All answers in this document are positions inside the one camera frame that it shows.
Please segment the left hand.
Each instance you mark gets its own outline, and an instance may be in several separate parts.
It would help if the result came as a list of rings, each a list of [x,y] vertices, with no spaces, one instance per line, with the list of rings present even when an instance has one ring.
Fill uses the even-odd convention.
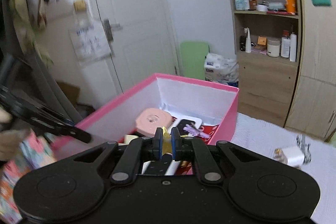
[[[29,134],[30,130],[1,131],[1,161],[9,161],[15,157],[20,144]]]

